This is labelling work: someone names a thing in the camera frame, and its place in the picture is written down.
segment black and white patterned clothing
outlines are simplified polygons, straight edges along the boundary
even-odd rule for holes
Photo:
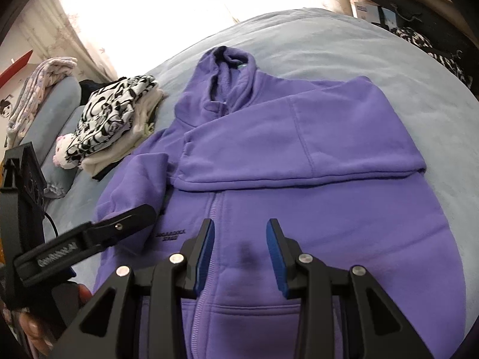
[[[416,47],[419,47],[421,50],[432,56],[436,59],[440,64],[442,64],[447,70],[449,70],[452,74],[454,74],[461,82],[468,87],[468,89],[472,86],[472,77],[466,75],[461,67],[457,64],[456,57],[447,52],[442,52],[440,50],[436,50],[433,48],[433,45],[424,35],[421,35],[417,31],[413,30],[410,27],[404,28],[393,28],[391,32],[408,41],[411,44],[414,44]]]
[[[138,100],[157,85],[152,75],[139,75],[93,92],[64,159],[79,165],[83,158],[112,145],[131,129]]]

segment sunlight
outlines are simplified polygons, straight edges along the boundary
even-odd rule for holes
[[[268,12],[328,0],[61,0],[119,75],[138,75],[218,31]]]

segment cable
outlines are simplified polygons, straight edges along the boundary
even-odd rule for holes
[[[55,232],[55,236],[58,237],[57,227],[55,227],[55,223],[53,222],[52,218],[50,217],[50,215],[47,212],[45,212],[45,216],[50,221],[50,223],[52,224],[53,230]]]

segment blue gripper pad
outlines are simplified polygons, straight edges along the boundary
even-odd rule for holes
[[[209,263],[211,253],[213,252],[213,244],[215,243],[215,223],[210,222],[206,237],[204,238],[203,247],[201,248],[200,258],[196,264],[196,282],[194,291],[196,296],[199,296],[204,289],[204,284],[207,281]]]
[[[266,243],[268,244],[268,250],[270,252],[272,268],[275,271],[278,289],[283,293],[285,298],[288,298],[289,289],[287,285],[286,265],[284,264],[275,232],[269,221],[266,225]]]

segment purple hoodie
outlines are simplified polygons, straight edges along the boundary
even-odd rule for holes
[[[100,197],[95,220],[144,203],[160,217],[102,254],[95,287],[178,252],[210,217],[207,283],[183,303],[188,357],[292,359],[299,304],[278,290],[265,235],[277,218],[327,265],[365,266],[435,358],[451,356],[466,313],[456,242],[421,154],[368,78],[276,78],[223,46],[201,58],[175,115]]]

